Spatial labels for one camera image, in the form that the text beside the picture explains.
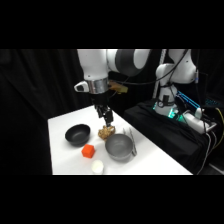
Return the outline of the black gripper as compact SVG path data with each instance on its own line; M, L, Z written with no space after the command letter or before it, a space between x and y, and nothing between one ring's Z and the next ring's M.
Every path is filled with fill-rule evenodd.
M98 112L99 118L103 117L103 113L105 113L105 122L106 126L111 126L113 122L113 113L112 110L109 110L109 97L107 93L101 94L91 94L90 95L92 103L95 109Z

